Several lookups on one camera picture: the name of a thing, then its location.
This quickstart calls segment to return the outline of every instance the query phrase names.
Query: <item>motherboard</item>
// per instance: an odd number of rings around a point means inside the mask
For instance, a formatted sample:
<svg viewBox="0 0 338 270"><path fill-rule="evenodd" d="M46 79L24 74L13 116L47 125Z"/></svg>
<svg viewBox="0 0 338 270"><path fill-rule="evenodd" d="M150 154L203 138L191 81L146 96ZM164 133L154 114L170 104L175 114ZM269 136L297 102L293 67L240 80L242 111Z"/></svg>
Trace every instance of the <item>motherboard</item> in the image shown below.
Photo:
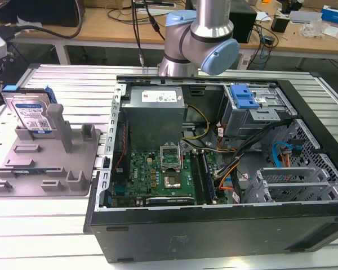
<svg viewBox="0 0 338 270"><path fill-rule="evenodd" d="M195 165L200 158L205 159L205 172L202 171L202 164ZM203 189L210 190L209 200L214 200L214 171L218 168L216 159L217 156L214 153L204 156L182 152L178 156L173 151L162 154L160 151L132 152L129 179L126 185L114 185L114 204L140 206L140 204L145 204L148 198L147 203L154 203L150 201L150 198L166 198L155 202L155 204L166 205L168 205L168 198L187 198L193 204L196 204L197 200L206 201L203 197L205 192L200 191L200 185L198 190L197 180L206 183ZM180 167L176 167L176 170L163 166L163 164L176 164L177 162Z"/></svg>

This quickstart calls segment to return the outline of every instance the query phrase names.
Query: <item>expansion slot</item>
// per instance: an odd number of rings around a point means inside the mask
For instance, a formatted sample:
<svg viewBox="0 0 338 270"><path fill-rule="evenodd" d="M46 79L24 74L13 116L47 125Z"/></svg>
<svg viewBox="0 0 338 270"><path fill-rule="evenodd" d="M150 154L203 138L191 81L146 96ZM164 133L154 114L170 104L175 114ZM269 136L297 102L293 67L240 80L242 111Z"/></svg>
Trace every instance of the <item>expansion slot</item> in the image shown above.
<svg viewBox="0 0 338 270"><path fill-rule="evenodd" d="M208 204L210 203L208 186L204 184L205 175L202 177L202 162L198 155L190 154L190 164L192 166L193 174L193 183L195 189L195 198L197 199L197 204Z"/></svg>

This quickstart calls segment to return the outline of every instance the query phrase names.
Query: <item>table leg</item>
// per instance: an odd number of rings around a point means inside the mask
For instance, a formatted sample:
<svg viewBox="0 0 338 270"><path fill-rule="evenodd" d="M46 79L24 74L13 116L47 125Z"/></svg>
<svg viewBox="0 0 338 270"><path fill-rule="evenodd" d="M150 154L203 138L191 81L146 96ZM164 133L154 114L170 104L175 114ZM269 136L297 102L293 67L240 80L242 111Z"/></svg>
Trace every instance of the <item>table leg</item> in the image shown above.
<svg viewBox="0 0 338 270"><path fill-rule="evenodd" d="M297 69L302 69L304 62L305 62L306 58L299 58L297 65L295 66Z"/></svg>
<svg viewBox="0 0 338 270"><path fill-rule="evenodd" d="M61 65L70 65L68 50L64 45L55 45L55 50Z"/></svg>
<svg viewBox="0 0 338 270"><path fill-rule="evenodd" d="M242 52L237 69L247 70L251 57L252 57L251 52Z"/></svg>

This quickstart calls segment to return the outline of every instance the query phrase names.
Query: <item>metal bracket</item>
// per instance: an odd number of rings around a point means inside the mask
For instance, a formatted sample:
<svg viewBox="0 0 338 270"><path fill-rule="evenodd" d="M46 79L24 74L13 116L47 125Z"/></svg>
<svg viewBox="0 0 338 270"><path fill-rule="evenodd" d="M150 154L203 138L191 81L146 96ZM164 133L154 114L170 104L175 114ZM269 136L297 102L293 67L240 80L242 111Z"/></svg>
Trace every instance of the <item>metal bracket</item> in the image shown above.
<svg viewBox="0 0 338 270"><path fill-rule="evenodd" d="M254 121L280 121L281 118L273 109L249 110Z"/></svg>

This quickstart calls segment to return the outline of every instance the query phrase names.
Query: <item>aluminum extrusion table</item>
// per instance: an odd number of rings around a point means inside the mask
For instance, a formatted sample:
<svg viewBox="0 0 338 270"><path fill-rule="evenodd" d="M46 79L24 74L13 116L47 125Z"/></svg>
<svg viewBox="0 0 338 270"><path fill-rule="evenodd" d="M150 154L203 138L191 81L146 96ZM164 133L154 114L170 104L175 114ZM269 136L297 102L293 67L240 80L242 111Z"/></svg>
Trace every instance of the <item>aluminum extrusion table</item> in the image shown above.
<svg viewBox="0 0 338 270"><path fill-rule="evenodd" d="M28 88L49 85L64 105L72 127L95 123L102 131L94 174L101 164L104 133L117 75L155 75L155 68L41 65L18 82ZM338 140L338 95L309 73L227 71L228 78L290 80ZM0 163L16 138L15 118L0 107ZM315 253L108 264L94 235L82 232L88 197L0 199L0 269L338 269L338 240Z"/></svg>

